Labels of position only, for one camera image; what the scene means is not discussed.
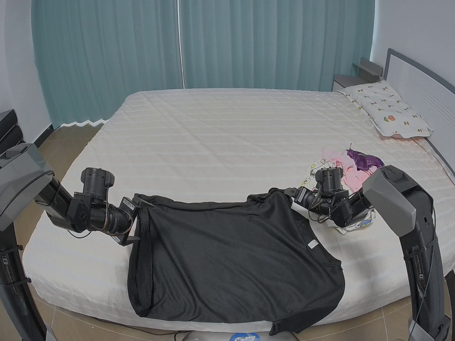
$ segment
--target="patterned pillowcase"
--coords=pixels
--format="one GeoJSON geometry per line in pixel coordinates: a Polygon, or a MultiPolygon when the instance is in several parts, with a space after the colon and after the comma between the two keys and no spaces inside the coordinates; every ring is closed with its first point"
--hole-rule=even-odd
{"type": "Polygon", "coordinates": [[[430,136],[433,131],[386,81],[350,86],[339,92],[365,112],[384,136],[412,138],[430,136]]]}

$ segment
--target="headboard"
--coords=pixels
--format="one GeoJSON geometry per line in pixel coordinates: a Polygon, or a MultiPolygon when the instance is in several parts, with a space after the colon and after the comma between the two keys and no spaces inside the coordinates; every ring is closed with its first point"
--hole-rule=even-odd
{"type": "Polygon", "coordinates": [[[391,48],[384,79],[434,129],[427,140],[455,175],[455,86],[391,48]]]}

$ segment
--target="teal curtain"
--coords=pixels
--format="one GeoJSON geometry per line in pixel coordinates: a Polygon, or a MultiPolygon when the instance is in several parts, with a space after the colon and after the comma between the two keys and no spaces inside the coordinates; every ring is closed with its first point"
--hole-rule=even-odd
{"type": "Polygon", "coordinates": [[[331,90],[369,58],[374,0],[179,0],[185,88],[331,90]]]}
{"type": "Polygon", "coordinates": [[[54,127],[109,119],[140,90],[182,88],[177,0],[32,0],[54,127]]]}

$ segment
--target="mattress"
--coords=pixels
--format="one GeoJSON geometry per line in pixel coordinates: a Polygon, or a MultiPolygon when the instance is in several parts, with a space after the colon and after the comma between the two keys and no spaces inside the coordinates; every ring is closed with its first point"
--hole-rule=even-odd
{"type": "MultiPolygon", "coordinates": [[[[424,139],[381,137],[337,92],[193,89],[128,96],[69,168],[62,183],[81,191],[81,171],[115,175],[109,201],[134,193],[183,202],[240,202],[271,187],[299,186],[324,147],[352,148],[405,170],[435,200],[444,272],[455,265],[455,186],[424,139]]],[[[320,324],[352,318],[409,295],[400,242],[382,218],[341,235],[312,223],[342,261],[346,290],[320,324]]],[[[271,322],[211,324],[137,316],[128,299],[131,247],[93,233],[75,239],[45,214],[23,254],[37,293],[60,307],[131,326],[214,332],[269,331],[271,322]]]]}

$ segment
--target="purple clothing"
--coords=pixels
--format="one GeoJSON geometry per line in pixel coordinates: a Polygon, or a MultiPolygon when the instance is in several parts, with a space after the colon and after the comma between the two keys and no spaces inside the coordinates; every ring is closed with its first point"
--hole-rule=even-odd
{"type": "Polygon", "coordinates": [[[384,163],[377,156],[371,156],[359,151],[353,151],[352,149],[349,149],[347,152],[348,156],[354,160],[358,171],[367,171],[372,166],[376,166],[378,168],[384,167],[384,163]]]}

